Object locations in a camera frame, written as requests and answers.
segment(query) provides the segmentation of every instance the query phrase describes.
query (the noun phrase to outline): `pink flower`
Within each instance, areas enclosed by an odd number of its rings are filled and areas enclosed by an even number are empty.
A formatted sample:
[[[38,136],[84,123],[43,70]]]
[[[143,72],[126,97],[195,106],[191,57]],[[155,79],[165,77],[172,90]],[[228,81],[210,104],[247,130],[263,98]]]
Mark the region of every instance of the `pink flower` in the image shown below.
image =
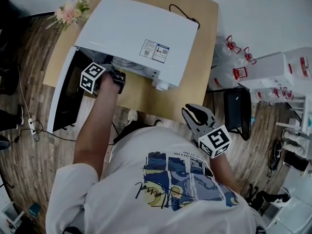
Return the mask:
[[[65,20],[67,23],[71,23],[73,20],[73,13],[72,12],[64,12],[63,20]]]

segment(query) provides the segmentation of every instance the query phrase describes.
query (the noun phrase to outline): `sneaker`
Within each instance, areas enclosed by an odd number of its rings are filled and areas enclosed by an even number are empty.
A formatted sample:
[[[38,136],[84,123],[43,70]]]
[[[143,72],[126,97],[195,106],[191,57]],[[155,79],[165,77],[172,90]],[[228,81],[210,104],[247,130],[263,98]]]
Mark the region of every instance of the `sneaker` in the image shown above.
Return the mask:
[[[16,117],[18,125],[24,124],[24,109],[22,105],[18,105],[18,112],[16,114]]]
[[[137,121],[137,110],[134,109],[130,109],[129,113],[128,113],[128,125],[132,122],[132,121]]]
[[[154,126],[155,127],[163,127],[164,126],[164,123],[160,120],[160,119],[157,119],[154,123]]]

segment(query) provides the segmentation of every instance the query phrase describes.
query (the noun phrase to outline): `power strip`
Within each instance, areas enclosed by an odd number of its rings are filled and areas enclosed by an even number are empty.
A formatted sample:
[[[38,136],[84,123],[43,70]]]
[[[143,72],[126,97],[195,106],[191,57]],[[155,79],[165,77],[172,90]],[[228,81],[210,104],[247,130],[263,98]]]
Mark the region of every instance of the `power strip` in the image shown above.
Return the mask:
[[[31,134],[32,135],[35,135],[35,133],[36,133],[36,130],[35,130],[35,125],[34,125],[34,123],[33,123],[33,119],[28,119],[28,125],[29,125],[29,128],[31,129],[30,131],[31,131]]]

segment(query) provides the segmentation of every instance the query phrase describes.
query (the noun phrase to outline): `hand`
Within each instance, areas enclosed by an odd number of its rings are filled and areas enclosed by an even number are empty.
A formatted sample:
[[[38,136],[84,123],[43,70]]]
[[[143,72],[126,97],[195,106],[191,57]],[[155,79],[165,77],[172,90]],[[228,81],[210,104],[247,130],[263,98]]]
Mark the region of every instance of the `hand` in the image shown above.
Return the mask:
[[[112,91],[118,94],[119,90],[120,86],[114,83],[113,78],[109,73],[104,73],[101,76],[100,91]]]

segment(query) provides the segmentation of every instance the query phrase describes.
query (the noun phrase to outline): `wire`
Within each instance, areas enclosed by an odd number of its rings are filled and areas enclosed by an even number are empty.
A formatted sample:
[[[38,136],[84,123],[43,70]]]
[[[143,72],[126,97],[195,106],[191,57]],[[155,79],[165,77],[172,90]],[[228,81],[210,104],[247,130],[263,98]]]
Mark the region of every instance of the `wire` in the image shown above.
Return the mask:
[[[117,130],[117,128],[116,128],[116,126],[115,126],[115,124],[112,122],[112,124],[113,124],[113,127],[115,128],[115,131],[116,131],[116,133],[118,134],[118,136],[119,136],[119,132],[118,132],[118,130]]]
[[[17,65],[17,68],[18,68],[18,72],[19,72],[19,85],[20,85],[21,95],[23,96],[23,100],[24,100],[25,106],[26,106],[26,108],[27,108],[28,116],[29,116],[29,118],[31,118],[31,117],[30,117],[30,113],[29,113],[28,106],[27,106],[26,101],[25,101],[25,97],[24,97],[24,93],[23,93],[23,88],[22,88],[22,86],[21,86],[21,81],[20,81],[20,67]]]
[[[175,8],[177,8],[179,11],[181,11],[182,12],[182,14],[187,18],[187,19],[189,19],[189,20],[191,20],[191,21],[193,21],[193,22],[196,22],[197,24],[198,24],[198,28],[197,28],[197,30],[200,28],[200,23],[199,23],[199,21],[197,21],[195,18],[190,18],[188,15],[186,15],[184,12],[183,12],[183,10],[181,10],[178,6],[176,6],[175,4],[170,4],[169,5],[169,11],[171,12],[171,6],[174,6]]]
[[[54,137],[56,137],[56,138],[59,138],[59,139],[62,139],[62,140],[76,142],[76,140],[74,140],[74,139],[62,138],[62,137],[59,137],[59,136],[57,136],[57,135],[55,135],[55,134],[52,134],[52,133],[50,133],[50,132],[48,132],[48,131],[45,131],[45,130],[43,129],[42,123],[41,123],[40,120],[38,120],[38,119],[36,119],[36,120],[34,120],[34,121],[31,121],[30,123],[32,124],[32,123],[34,123],[34,122],[38,122],[38,123],[40,124],[40,126],[41,126],[41,129],[39,129],[39,130],[33,130],[33,129],[31,129],[31,128],[22,129],[22,130],[20,131],[20,133],[19,133],[19,136],[17,136],[17,137],[16,137],[12,142],[10,142],[10,143],[11,143],[11,144],[12,144],[12,143],[17,143],[17,142],[20,140],[20,136],[21,136],[22,132],[23,132],[23,131],[28,131],[28,130],[35,131],[35,134],[33,135],[33,139],[34,139],[35,142],[39,142],[39,141],[40,141],[40,137],[39,137],[39,134],[40,134],[40,133],[48,133],[48,134],[51,134],[52,136],[54,136]]]
[[[19,68],[18,65],[17,65],[17,69],[18,69],[18,72],[19,72],[19,85],[20,85],[21,94],[22,94],[22,97],[23,97],[24,104],[25,104],[25,106],[26,106],[26,108],[27,108],[28,117],[31,118],[31,117],[30,117],[30,113],[29,113],[29,109],[28,109],[28,106],[27,106],[27,103],[26,103],[26,100],[25,100],[23,88],[22,88],[22,85],[21,85],[21,80],[20,80],[20,68]],[[41,123],[40,120],[38,120],[38,119],[36,119],[36,120],[34,120],[34,121],[31,121],[30,124],[32,124],[32,123],[34,123],[34,122],[39,122],[39,124],[40,124],[40,126],[41,126],[41,129],[40,129],[40,130],[33,130],[33,129],[31,129],[31,128],[22,129],[22,130],[20,131],[19,135],[18,135],[13,141],[11,141],[10,143],[11,143],[11,144],[12,144],[12,143],[17,143],[17,142],[20,140],[20,136],[21,136],[22,132],[23,132],[23,131],[28,131],[28,130],[35,131],[35,134],[33,134],[33,139],[34,139],[35,142],[39,142],[39,141],[40,141],[40,137],[39,137],[39,134],[40,134],[40,133],[48,133],[48,134],[51,134],[52,136],[54,136],[54,137],[56,137],[56,138],[59,138],[59,139],[62,139],[62,140],[76,142],[76,140],[62,138],[62,137],[56,136],[55,134],[52,134],[52,133],[50,133],[50,132],[48,132],[48,131],[45,131],[45,130],[43,129],[42,123]],[[113,124],[113,126],[114,126],[114,128],[115,128],[117,134],[119,135],[119,132],[117,131],[116,126],[114,125],[114,123],[112,123],[112,124]]]

